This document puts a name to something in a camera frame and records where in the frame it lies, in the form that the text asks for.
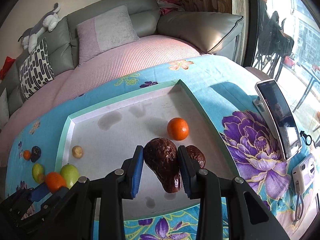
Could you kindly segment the white tray teal rim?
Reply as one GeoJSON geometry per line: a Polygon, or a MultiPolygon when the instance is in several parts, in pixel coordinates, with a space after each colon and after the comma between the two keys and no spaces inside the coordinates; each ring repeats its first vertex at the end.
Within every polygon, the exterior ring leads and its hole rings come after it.
{"type": "Polygon", "coordinates": [[[184,146],[196,146],[206,158],[206,169],[218,177],[238,174],[219,132],[204,105],[181,80],[128,92],[77,111],[67,117],[57,150],[55,170],[74,165],[90,180],[105,177],[133,156],[138,145],[167,137],[167,124],[175,117],[189,125],[184,146]],[[75,145],[84,155],[72,155],[75,145]]]}

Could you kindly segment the large green mango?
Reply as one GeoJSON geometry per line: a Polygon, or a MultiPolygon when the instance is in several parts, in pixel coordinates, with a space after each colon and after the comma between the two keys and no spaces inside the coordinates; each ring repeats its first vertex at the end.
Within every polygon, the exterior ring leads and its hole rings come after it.
{"type": "Polygon", "coordinates": [[[38,183],[37,176],[39,174],[44,174],[44,167],[39,163],[35,163],[32,168],[32,176],[36,183],[38,183]]]}

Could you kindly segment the blue floral tablecloth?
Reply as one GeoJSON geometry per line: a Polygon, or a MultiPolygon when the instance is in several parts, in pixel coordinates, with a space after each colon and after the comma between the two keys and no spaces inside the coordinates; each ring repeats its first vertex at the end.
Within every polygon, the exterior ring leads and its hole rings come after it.
{"type": "Polygon", "coordinates": [[[135,72],[133,85],[110,81],[82,96],[54,107],[40,116],[15,137],[9,153],[6,194],[35,186],[31,164],[23,160],[22,152],[42,140],[48,148],[44,163],[52,169],[62,128],[70,114],[85,107],[119,96],[126,92],[150,87],[158,83],[182,80],[204,105],[210,120],[220,133],[236,166],[249,185],[259,194],[291,239],[305,232],[305,219],[294,220],[296,197],[290,172],[309,150],[302,151],[288,164],[277,163],[274,169],[259,170],[249,161],[254,157],[269,158],[276,148],[266,123],[253,105],[257,78],[223,56],[203,55],[176,63],[164,63],[135,72]]]}

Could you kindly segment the grey white plush toy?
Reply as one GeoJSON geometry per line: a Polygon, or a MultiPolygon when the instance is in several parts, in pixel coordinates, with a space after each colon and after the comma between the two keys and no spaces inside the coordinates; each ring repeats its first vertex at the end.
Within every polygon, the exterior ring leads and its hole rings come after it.
{"type": "Polygon", "coordinates": [[[38,37],[46,31],[51,32],[55,29],[59,22],[57,13],[60,11],[59,3],[55,3],[53,10],[47,12],[37,24],[27,29],[18,39],[24,50],[30,54],[37,45],[38,37]]]}

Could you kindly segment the dark brown date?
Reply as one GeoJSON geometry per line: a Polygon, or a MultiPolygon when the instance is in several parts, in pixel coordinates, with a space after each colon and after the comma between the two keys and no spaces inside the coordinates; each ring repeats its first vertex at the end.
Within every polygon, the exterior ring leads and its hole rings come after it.
{"type": "Polygon", "coordinates": [[[32,163],[35,163],[36,161],[39,160],[40,156],[41,156],[41,149],[39,148],[39,146],[33,146],[33,148],[31,149],[31,156],[30,156],[30,160],[32,163]]]}

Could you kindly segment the black white patterned cushion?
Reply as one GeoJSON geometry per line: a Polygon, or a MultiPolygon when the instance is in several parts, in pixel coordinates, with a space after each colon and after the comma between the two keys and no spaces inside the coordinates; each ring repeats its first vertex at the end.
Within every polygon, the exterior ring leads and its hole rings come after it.
{"type": "Polygon", "coordinates": [[[43,38],[19,68],[20,87],[28,100],[44,85],[55,79],[50,65],[47,40],[43,38]]]}

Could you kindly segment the small mandarin with stem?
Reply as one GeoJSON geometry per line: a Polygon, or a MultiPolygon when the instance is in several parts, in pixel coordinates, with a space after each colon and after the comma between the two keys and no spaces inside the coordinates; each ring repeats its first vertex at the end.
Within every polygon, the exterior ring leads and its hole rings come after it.
{"type": "Polygon", "coordinates": [[[23,157],[26,161],[29,161],[31,158],[31,152],[29,150],[23,151],[23,157]]]}

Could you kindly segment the smartphone on stand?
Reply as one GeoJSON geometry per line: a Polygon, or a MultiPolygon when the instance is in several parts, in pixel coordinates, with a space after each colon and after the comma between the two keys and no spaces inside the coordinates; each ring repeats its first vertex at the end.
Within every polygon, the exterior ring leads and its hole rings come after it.
{"type": "Polygon", "coordinates": [[[255,90],[253,104],[277,140],[282,160],[289,161],[300,152],[302,142],[284,94],[274,79],[257,82],[255,90]]]}

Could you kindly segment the green mango on tray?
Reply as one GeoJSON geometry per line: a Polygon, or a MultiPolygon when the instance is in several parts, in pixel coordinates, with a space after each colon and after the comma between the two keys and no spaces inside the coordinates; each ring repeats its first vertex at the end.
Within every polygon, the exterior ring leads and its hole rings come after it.
{"type": "Polygon", "coordinates": [[[60,170],[60,175],[66,181],[66,185],[69,189],[71,189],[80,177],[78,169],[72,164],[64,165],[60,170]]]}

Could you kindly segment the light grey cushion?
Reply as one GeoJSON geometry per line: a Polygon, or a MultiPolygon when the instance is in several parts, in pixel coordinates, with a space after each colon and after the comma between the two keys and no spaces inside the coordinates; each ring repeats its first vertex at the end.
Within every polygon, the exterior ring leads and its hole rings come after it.
{"type": "Polygon", "coordinates": [[[0,130],[7,124],[9,121],[9,107],[8,107],[8,98],[7,98],[7,89],[5,88],[0,97],[0,130]]]}

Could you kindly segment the small mandarin far left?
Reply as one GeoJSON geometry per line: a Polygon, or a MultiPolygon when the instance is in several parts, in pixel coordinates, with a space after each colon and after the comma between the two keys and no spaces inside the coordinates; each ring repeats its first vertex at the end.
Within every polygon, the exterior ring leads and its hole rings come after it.
{"type": "Polygon", "coordinates": [[[46,175],[45,183],[50,193],[55,193],[61,187],[67,187],[65,179],[57,172],[49,172],[46,175]]]}

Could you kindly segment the grey leather sofa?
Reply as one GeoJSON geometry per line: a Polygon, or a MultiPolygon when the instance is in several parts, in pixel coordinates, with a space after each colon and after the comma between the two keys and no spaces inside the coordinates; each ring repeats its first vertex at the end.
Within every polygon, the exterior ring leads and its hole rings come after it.
{"type": "MultiPolygon", "coordinates": [[[[236,52],[236,39],[244,24],[242,16],[219,12],[172,11],[162,16],[155,0],[100,0],[68,14],[52,32],[44,33],[55,78],[81,65],[76,26],[121,5],[127,6],[139,39],[151,35],[178,38],[195,46],[201,55],[215,54],[232,59],[236,52]]],[[[28,52],[24,51],[1,82],[1,91],[7,89],[10,114],[26,102],[18,71],[27,57],[28,52]]],[[[116,81],[119,86],[123,83],[133,85],[134,73],[112,81],[116,81]]]]}

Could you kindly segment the pink floral cloth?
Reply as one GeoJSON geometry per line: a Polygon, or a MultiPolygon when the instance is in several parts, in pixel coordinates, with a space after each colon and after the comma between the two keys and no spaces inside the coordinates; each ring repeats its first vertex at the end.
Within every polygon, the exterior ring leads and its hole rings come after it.
{"type": "Polygon", "coordinates": [[[182,4],[178,0],[155,0],[159,8],[160,15],[166,15],[172,11],[184,11],[182,4]]]}

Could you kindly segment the reddish brown date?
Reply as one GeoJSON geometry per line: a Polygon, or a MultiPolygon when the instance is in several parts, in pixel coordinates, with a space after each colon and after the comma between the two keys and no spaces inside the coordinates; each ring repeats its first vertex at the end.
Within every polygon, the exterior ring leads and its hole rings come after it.
{"type": "Polygon", "coordinates": [[[153,170],[167,193],[176,193],[182,186],[175,144],[167,138],[154,138],[143,149],[146,165],[153,170]]]}

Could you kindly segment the large orange mandarin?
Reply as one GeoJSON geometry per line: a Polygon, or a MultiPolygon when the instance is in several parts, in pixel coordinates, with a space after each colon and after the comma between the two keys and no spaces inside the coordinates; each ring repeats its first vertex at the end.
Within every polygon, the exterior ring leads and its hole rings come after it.
{"type": "Polygon", "coordinates": [[[172,139],[182,141],[189,135],[188,123],[182,118],[173,118],[168,122],[167,132],[172,139]]]}

